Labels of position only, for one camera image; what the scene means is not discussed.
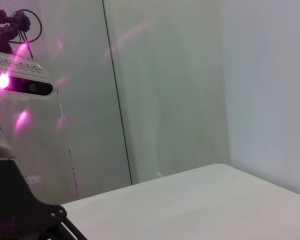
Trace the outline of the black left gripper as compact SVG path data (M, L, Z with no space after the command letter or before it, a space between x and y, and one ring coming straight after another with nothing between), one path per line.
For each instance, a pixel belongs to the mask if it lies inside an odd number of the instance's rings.
M33 195L13 160L0 160L0 240L87 240L66 216Z

